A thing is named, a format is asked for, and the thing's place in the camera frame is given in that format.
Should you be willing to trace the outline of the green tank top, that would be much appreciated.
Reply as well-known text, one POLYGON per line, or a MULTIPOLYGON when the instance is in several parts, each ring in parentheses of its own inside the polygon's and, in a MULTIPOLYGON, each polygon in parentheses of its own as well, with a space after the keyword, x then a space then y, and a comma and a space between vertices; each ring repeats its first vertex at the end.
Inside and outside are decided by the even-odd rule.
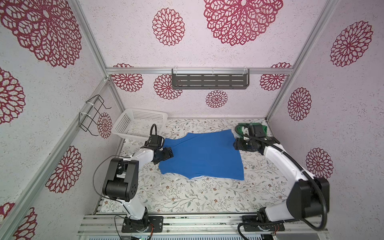
POLYGON ((261 123, 240 123, 235 127, 235 132, 242 137, 265 138, 267 137, 267 129, 261 123))

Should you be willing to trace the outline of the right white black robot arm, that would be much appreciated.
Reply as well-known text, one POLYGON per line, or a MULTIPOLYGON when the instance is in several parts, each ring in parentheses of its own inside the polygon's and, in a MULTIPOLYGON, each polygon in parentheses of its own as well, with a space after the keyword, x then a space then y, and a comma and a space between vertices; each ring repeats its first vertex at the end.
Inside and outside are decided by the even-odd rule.
POLYGON ((234 142, 235 149, 263 155, 285 176, 290 188, 288 198, 283 203, 259 210, 261 222, 305 222, 307 218, 321 216, 321 226, 324 226, 330 210, 329 182, 305 170, 276 138, 267 135, 266 127, 262 124, 240 123, 235 127, 235 132, 238 135, 234 142))

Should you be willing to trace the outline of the blue tank top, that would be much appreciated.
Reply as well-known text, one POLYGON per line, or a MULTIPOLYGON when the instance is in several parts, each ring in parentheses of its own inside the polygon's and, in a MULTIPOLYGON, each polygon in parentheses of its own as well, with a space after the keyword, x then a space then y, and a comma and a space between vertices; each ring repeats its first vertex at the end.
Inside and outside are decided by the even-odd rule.
POLYGON ((162 174, 178 174, 188 179, 207 176, 243 181, 244 165, 234 142, 231 130, 166 139, 165 147, 172 149, 174 157, 160 162, 159 169, 162 174))

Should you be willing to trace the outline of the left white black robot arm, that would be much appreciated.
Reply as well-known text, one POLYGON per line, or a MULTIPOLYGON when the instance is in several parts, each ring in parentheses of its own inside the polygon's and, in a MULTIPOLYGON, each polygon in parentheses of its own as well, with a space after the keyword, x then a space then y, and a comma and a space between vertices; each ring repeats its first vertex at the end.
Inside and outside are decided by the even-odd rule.
POLYGON ((165 148, 165 139, 150 135, 139 150, 129 157, 114 157, 109 163, 102 187, 103 195, 119 202, 131 221, 144 221, 148 210, 136 197, 139 186, 139 170, 148 163, 158 163, 174 157, 170 147, 165 148))

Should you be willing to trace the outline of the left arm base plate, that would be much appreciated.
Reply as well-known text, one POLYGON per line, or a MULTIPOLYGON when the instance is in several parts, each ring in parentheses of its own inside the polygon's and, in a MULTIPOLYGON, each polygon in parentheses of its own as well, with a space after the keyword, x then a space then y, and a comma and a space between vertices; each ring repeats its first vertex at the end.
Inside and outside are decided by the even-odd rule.
POLYGON ((131 220, 125 217, 122 233, 161 233, 163 231, 164 217, 149 216, 142 220, 131 220))

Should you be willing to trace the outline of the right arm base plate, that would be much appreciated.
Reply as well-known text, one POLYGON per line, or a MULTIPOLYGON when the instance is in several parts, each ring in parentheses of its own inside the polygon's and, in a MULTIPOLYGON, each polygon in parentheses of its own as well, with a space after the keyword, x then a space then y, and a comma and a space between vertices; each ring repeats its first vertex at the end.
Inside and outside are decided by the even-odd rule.
POLYGON ((242 216, 242 222, 245 232, 279 232, 285 230, 284 224, 267 225, 267 222, 259 220, 256 215, 242 216))

